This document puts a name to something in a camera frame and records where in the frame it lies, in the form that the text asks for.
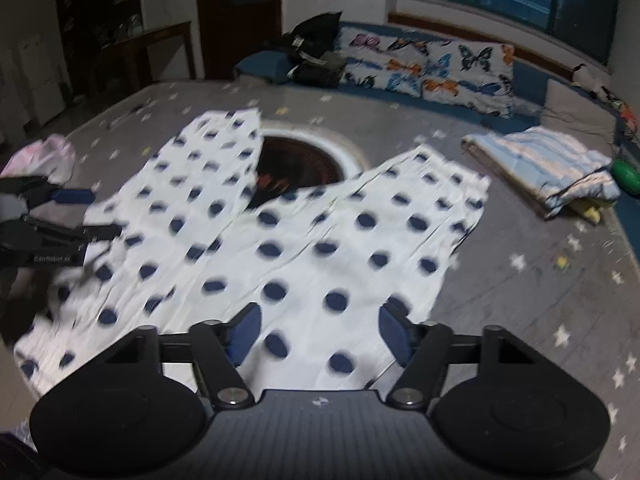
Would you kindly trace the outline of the white navy polka-dot pants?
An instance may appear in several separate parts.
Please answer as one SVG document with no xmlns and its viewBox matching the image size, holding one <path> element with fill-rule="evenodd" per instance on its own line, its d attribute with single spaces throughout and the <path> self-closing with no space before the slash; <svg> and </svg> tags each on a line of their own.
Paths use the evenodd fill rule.
<svg viewBox="0 0 640 480">
<path fill-rule="evenodd" d="M 250 206 L 264 138 L 258 110 L 208 112 L 85 215 L 122 235 L 61 273 L 52 316 L 13 347 L 46 392 L 142 325 L 182 333 L 258 304 L 240 371 L 254 391 L 360 389 L 390 368 L 378 310 L 414 322 L 434 306 L 490 181 L 426 145 L 343 182 Z"/>
</svg>

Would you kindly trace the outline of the pink white cloth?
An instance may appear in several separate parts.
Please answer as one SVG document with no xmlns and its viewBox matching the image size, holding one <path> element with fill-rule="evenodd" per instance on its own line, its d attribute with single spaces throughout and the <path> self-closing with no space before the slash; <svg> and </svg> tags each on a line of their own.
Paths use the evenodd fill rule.
<svg viewBox="0 0 640 480">
<path fill-rule="evenodd" d="M 51 134 L 18 150 L 1 171 L 4 178 L 40 176 L 55 184 L 73 179 L 76 152 L 60 134 Z"/>
</svg>

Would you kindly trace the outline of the grey star-patterned table cover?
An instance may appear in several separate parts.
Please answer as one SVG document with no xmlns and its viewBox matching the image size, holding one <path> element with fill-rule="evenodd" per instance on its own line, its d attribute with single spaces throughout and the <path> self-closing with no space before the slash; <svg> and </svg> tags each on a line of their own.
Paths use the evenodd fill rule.
<svg viewBox="0 0 640 480">
<path fill-rule="evenodd" d="M 337 138 L 376 168 L 426 145 L 488 177 L 482 218 L 454 250 L 426 320 L 475 334 L 500 325 L 597 393 L 611 419 L 599 471 L 639 474 L 639 269 L 613 219 L 600 226 L 561 216 L 544 220 L 461 141 L 474 131 L 438 113 L 290 87 L 158 84 L 73 132 L 80 175 L 99 203 L 174 136 L 208 112 L 260 110 L 262 128 Z"/>
</svg>

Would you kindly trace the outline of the dark wooden cabinet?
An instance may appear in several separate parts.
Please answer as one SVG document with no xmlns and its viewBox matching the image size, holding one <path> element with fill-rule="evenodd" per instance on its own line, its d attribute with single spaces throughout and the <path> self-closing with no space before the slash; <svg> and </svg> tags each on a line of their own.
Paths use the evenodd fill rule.
<svg viewBox="0 0 640 480">
<path fill-rule="evenodd" d="M 186 38 L 186 24 L 149 28 L 142 0 L 55 0 L 70 90 L 76 96 L 121 98 L 146 87 L 149 47 Z"/>
</svg>

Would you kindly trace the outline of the folded striped blue blanket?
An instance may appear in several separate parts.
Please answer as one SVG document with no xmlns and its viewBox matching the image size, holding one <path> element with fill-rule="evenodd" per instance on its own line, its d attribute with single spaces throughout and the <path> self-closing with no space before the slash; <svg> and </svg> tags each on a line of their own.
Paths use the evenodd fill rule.
<svg viewBox="0 0 640 480">
<path fill-rule="evenodd" d="M 570 134 L 532 127 L 508 134 L 472 133 L 461 144 L 533 198 L 547 218 L 576 202 L 609 207 L 620 198 L 610 173 L 612 158 Z"/>
</svg>

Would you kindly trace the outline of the butterfly print pillow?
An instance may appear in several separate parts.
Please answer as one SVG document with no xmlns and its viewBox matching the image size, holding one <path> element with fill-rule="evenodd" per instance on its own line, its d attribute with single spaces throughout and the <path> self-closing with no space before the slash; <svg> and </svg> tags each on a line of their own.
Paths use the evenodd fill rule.
<svg viewBox="0 0 640 480">
<path fill-rule="evenodd" d="M 461 40 L 386 36 L 344 26 L 336 50 L 346 60 L 342 83 L 510 117 L 514 47 Z"/>
</svg>

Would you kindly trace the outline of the green round toy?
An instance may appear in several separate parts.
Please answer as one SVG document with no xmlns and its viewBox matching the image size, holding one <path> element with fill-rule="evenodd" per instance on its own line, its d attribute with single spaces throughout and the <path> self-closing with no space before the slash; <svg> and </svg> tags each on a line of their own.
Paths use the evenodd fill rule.
<svg viewBox="0 0 640 480">
<path fill-rule="evenodd" d="M 640 191 L 640 174 L 633 166 L 624 160 L 616 159 L 612 162 L 611 174 L 620 188 L 628 194 L 638 194 Z"/>
</svg>

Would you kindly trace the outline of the grey cushion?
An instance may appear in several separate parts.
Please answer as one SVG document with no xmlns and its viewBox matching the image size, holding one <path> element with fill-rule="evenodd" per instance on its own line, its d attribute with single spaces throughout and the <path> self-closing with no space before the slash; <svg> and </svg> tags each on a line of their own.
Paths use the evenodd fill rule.
<svg viewBox="0 0 640 480">
<path fill-rule="evenodd" d="M 589 96 L 549 79 L 539 123 L 546 129 L 574 136 L 587 148 L 605 153 L 613 144 L 617 118 Z"/>
</svg>

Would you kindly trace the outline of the black bag on bench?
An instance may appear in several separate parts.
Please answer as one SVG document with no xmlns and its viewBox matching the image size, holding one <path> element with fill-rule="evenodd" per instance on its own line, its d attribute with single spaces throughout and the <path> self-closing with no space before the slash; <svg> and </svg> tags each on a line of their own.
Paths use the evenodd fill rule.
<svg viewBox="0 0 640 480">
<path fill-rule="evenodd" d="M 335 51 L 341 32 L 341 12 L 326 12 L 308 18 L 281 38 L 286 54 L 288 80 L 301 86 L 336 88 L 346 60 Z"/>
</svg>

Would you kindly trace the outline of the colourful toy pile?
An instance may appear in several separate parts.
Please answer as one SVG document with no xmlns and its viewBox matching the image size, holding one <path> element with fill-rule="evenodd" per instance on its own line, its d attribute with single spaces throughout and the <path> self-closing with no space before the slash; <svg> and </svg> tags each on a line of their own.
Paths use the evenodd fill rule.
<svg viewBox="0 0 640 480">
<path fill-rule="evenodd" d="M 626 133 L 634 136 L 638 132 L 638 118 L 631 107 L 605 86 L 601 87 L 600 97 L 623 119 Z"/>
</svg>

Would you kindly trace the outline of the plush toy black white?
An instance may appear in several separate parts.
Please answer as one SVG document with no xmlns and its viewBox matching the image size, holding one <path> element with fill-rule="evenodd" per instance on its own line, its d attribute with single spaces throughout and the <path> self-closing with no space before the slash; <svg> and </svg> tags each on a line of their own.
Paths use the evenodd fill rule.
<svg viewBox="0 0 640 480">
<path fill-rule="evenodd" d="M 574 68 L 572 84 L 598 99 L 605 100 L 608 97 L 608 89 L 601 79 L 590 72 L 586 64 L 579 64 Z"/>
</svg>

